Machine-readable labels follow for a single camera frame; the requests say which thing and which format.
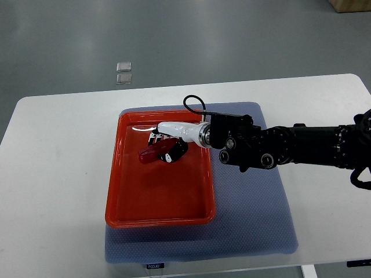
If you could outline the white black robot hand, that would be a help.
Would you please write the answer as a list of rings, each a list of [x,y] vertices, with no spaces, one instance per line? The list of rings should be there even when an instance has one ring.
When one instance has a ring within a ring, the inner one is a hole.
[[[178,161],[188,151],[189,143],[195,143],[201,148],[210,148],[210,123],[200,122],[161,122],[151,132],[148,146],[160,140],[175,138],[176,143],[168,153],[160,157],[166,163]]]

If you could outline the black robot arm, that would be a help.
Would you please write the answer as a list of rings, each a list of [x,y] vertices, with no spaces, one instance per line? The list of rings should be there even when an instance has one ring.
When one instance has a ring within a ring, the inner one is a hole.
[[[288,163],[334,166],[352,171],[350,182],[369,190],[370,182],[359,180],[370,169],[370,112],[354,116],[354,124],[333,127],[276,126],[262,129],[250,115],[196,112],[210,117],[210,128],[202,138],[220,151],[219,160],[238,166],[270,170]]]

